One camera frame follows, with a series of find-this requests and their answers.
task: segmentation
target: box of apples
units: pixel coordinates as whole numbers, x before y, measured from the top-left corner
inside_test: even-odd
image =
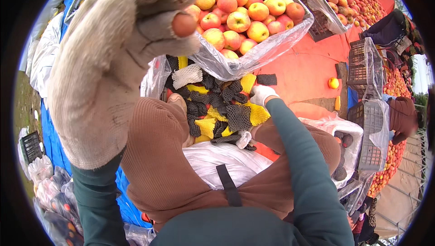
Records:
[[[190,56],[213,77],[236,80],[290,50],[313,24],[300,0],[196,0],[201,48]]]

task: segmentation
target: white work glove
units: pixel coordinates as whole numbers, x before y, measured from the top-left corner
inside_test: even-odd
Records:
[[[264,85],[258,85],[253,86],[251,89],[251,94],[253,94],[253,97],[251,97],[250,101],[253,104],[263,106],[266,109],[266,105],[264,105],[264,101],[269,96],[278,96],[276,94],[275,90],[269,86]]]
[[[196,22],[181,12],[194,1],[85,0],[80,6],[48,85],[53,124],[74,166],[95,169],[120,154],[154,57],[198,49]]]

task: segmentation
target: clear plastic liner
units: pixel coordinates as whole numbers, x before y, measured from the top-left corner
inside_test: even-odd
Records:
[[[150,68],[140,83],[140,96],[160,99],[171,67],[165,55],[157,56],[148,65]]]
[[[310,9],[314,11],[321,11],[328,18],[326,27],[332,33],[344,34],[350,28],[352,28],[353,24],[343,25],[326,0],[307,0],[307,4]]]
[[[289,30],[270,36],[239,59],[225,58],[198,32],[195,32],[195,35],[199,37],[201,47],[189,58],[207,73],[222,81],[240,79],[253,70],[273,62],[299,42],[314,22],[314,17],[307,7],[300,0],[293,1],[301,4],[305,9],[302,22]]]

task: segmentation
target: ground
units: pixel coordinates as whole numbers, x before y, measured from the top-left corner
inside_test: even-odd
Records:
[[[35,119],[34,112],[38,111],[39,121]],[[41,124],[41,97],[29,84],[29,77],[19,71],[15,86],[14,98],[14,141],[15,147],[18,144],[18,133],[21,128],[29,126],[29,133],[37,131],[39,139],[42,142],[42,124]],[[35,196],[33,192],[32,181],[27,180],[21,165],[17,166],[23,179],[24,189],[29,196],[29,200]]]

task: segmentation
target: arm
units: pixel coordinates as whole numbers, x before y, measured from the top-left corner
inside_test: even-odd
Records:
[[[347,214],[338,201],[317,143],[295,114],[279,99],[266,101],[288,155],[295,194],[295,226],[313,245],[353,245]]]
[[[85,170],[71,165],[84,245],[127,246],[116,201],[116,171],[124,152],[106,165]]]

